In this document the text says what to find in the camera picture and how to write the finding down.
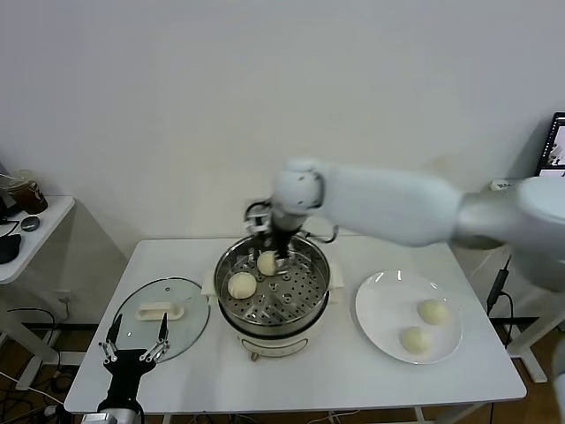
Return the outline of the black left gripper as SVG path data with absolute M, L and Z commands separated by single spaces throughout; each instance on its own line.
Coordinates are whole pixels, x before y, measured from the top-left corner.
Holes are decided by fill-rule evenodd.
M 99 343 L 104 367 L 111 374 L 105 405 L 132 405 L 137 400 L 141 377 L 153 370 L 153 360 L 159 360 L 170 348 L 168 314 L 164 313 L 157 342 L 145 352 L 142 349 L 117 350 L 116 341 L 123 315 L 119 314 Z

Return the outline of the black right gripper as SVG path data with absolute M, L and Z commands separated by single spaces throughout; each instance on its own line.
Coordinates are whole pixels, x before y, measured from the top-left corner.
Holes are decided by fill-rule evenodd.
M 275 251 L 275 267 L 277 269 L 288 269 L 292 263 L 292 254 L 289 252 L 289 244 L 291 238 L 294 236 L 294 231 L 287 231 L 272 224 L 269 234 L 271 245 Z M 254 261 L 257 261 L 265 250 L 265 239 L 252 239 L 252 259 Z

